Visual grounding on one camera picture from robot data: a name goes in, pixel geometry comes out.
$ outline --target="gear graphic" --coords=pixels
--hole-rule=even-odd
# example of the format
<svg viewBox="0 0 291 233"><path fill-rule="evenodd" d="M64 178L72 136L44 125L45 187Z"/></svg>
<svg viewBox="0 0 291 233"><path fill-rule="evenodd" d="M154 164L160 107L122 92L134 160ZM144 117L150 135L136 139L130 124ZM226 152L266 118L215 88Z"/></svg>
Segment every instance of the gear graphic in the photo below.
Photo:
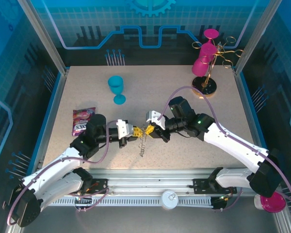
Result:
<svg viewBox="0 0 291 233"><path fill-rule="evenodd" d="M8 22L12 23L19 15L17 0L0 0L0 12Z"/></svg>
<svg viewBox="0 0 291 233"><path fill-rule="evenodd" d="M159 13L165 14L165 10L171 9L171 4L176 3L175 0L126 0L131 10L135 10L136 14L141 13L142 16L152 15L159 16Z"/></svg>

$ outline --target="snack bag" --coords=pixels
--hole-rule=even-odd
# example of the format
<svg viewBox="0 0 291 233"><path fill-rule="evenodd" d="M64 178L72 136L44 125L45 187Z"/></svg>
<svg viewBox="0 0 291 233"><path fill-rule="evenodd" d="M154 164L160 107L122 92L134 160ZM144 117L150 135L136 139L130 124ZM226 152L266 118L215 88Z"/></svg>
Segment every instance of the snack bag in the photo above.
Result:
<svg viewBox="0 0 291 233"><path fill-rule="evenodd" d="M86 130L86 123L90 120L91 116L95 114L95 109L96 108L85 108L73 110L72 136L78 136Z"/></svg>

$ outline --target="white round object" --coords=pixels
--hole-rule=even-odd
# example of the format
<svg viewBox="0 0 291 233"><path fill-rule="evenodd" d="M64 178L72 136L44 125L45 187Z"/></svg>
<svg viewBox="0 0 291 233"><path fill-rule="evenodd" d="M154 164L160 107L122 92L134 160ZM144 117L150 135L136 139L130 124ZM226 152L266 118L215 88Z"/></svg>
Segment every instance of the white round object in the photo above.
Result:
<svg viewBox="0 0 291 233"><path fill-rule="evenodd" d="M254 196L254 205L258 210L264 210L264 208L262 207L262 204L261 204L261 195L256 194Z"/></svg>
<svg viewBox="0 0 291 233"><path fill-rule="evenodd" d="M162 207L165 210L172 210L178 205L178 196L172 190L167 190L162 194Z"/></svg>

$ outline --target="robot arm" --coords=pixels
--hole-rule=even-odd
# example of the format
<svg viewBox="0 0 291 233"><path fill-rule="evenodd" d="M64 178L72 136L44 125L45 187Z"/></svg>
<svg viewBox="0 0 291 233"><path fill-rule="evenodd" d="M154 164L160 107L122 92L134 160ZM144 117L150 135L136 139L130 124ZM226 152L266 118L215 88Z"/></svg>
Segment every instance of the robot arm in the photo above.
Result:
<svg viewBox="0 0 291 233"><path fill-rule="evenodd" d="M191 137L197 137L201 141L206 141L221 148L247 167L247 169L219 167L210 175L208 184L205 185L211 186L213 189L231 186L250 187L262 196L272 196L282 178L273 166L258 154L267 155L275 164L282 167L282 164L280 164L282 155L277 150L269 152L265 148L253 145L220 125L225 131L225 134L222 133L212 117L207 114L196 114L183 97L173 98L169 102L169 107L174 115L171 119L164 116L158 120L161 116L160 113L156 111L147 113L146 121L150 125L146 133L149 136L161 138L164 142L168 142L171 133L185 131ZM228 134L243 144L255 148L258 153L228 137Z"/></svg>
<svg viewBox="0 0 291 233"><path fill-rule="evenodd" d="M81 133L58 158L21 181L11 180L8 185L12 192L5 197L3 204L3 208L7 210L11 209L20 192L33 182L17 202L12 219L20 227L25 227L56 199L73 192L80 192L81 195L87 193L93 177L80 167L83 160L94 156L99 150L99 144L107 140L118 142L122 148L128 141L137 139L133 136L133 125L123 120L118 120L116 124L117 128L108 129L107 138L106 118L100 114L93 115L86 125L86 131Z"/></svg>

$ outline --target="metal post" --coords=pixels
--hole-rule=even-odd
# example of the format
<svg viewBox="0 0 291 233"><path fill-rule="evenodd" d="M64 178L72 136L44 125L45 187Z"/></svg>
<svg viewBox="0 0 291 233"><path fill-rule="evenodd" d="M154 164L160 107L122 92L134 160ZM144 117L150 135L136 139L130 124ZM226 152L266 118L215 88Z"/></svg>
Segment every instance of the metal post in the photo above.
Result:
<svg viewBox="0 0 291 233"><path fill-rule="evenodd" d="M47 50L52 61L56 65L58 71L62 75L65 75L66 68L65 68L64 62L62 61L58 51L56 50L56 47L53 44L52 39L50 38L34 6L32 5L30 1L27 1L27 0L18 0L18 3L23 9L23 11L25 12L27 18L29 19L31 25L33 26L35 32L40 38L42 44Z"/></svg>
<svg viewBox="0 0 291 233"><path fill-rule="evenodd" d="M249 57L251 56L253 50L257 46L258 42L260 41L260 38L264 34L264 31L266 30L268 24L272 20L278 6L280 5L282 0L270 0L270 3L265 8L265 11L263 15L261 16L255 30L253 31L246 47L243 50L243 53L238 60L235 70L236 74L240 74L243 70L245 64L249 60Z"/></svg>

